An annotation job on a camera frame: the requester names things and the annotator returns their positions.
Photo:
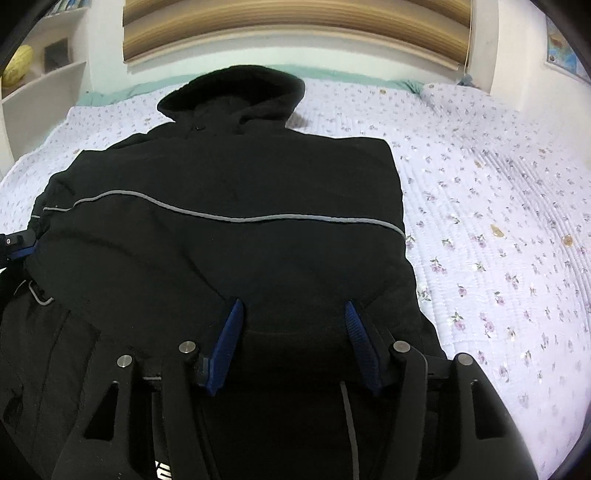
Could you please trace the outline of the floral lilac bed quilt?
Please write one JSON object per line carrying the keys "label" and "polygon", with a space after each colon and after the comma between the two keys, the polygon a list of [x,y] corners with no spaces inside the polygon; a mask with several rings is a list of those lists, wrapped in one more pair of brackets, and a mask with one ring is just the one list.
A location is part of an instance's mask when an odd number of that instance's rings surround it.
{"label": "floral lilac bed quilt", "polygon": [[308,80],[288,125],[391,145],[422,310],[446,352],[473,354],[491,378],[539,476],[560,474],[590,402],[589,173],[460,86]]}

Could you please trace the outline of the white wall shelf unit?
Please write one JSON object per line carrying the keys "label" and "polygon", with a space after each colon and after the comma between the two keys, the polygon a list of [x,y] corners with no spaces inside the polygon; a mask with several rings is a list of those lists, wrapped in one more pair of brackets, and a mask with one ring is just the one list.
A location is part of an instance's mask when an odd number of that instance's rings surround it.
{"label": "white wall shelf unit", "polygon": [[2,86],[1,141],[15,162],[38,148],[87,82],[88,1],[58,1],[19,46],[24,75]]}

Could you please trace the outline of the mint green bed sheet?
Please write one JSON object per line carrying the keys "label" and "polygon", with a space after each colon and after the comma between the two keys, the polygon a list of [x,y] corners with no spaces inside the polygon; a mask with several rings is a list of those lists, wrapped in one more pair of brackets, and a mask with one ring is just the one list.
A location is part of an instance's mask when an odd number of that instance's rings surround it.
{"label": "mint green bed sheet", "polygon": [[[315,80],[329,80],[342,83],[370,85],[382,88],[403,90],[413,94],[419,94],[424,86],[422,82],[413,79],[383,80],[360,74],[341,72],[338,70],[311,68],[297,65],[271,65],[270,68],[289,73],[290,75],[300,77],[301,79],[310,78]],[[107,106],[128,100],[138,95],[149,94],[163,88],[177,88],[189,82],[193,78],[193,75],[168,77],[163,80],[137,84],[111,94],[88,91],[79,96],[76,106]]]}

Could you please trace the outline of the black jacket with grey piping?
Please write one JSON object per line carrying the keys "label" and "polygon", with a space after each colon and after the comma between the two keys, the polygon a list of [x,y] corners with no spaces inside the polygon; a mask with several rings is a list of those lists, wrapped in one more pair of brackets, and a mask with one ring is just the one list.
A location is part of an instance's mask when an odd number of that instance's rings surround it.
{"label": "black jacket with grey piping", "polygon": [[36,199],[34,252],[1,275],[1,467],[55,479],[97,374],[242,334],[206,408],[217,479],[349,479],[353,302],[441,356],[406,256],[389,144],[287,128],[304,82],[259,66],[200,76],[165,122],[80,153]]}

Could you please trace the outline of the striped brown window blind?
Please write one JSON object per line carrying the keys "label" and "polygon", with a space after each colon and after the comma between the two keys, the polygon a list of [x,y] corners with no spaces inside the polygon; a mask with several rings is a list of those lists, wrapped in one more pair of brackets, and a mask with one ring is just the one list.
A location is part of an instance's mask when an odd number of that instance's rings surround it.
{"label": "striped brown window blind", "polygon": [[470,1],[126,1],[123,60],[188,41],[301,31],[401,47],[455,69],[469,57]]}

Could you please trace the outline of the yellow globe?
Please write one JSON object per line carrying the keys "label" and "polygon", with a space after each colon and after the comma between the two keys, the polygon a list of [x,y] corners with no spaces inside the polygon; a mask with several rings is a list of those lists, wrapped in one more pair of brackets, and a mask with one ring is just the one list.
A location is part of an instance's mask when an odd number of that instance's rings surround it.
{"label": "yellow globe", "polygon": [[18,47],[2,75],[2,86],[16,86],[28,73],[34,59],[34,50],[30,45]]}

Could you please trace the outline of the colourful wall map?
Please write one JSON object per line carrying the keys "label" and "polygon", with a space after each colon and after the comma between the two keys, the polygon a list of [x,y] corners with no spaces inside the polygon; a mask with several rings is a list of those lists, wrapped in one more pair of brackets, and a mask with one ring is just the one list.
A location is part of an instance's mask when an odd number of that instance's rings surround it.
{"label": "colourful wall map", "polygon": [[590,77],[582,62],[579,60],[564,35],[549,17],[546,17],[546,28],[547,62],[564,70],[570,75],[589,83]]}

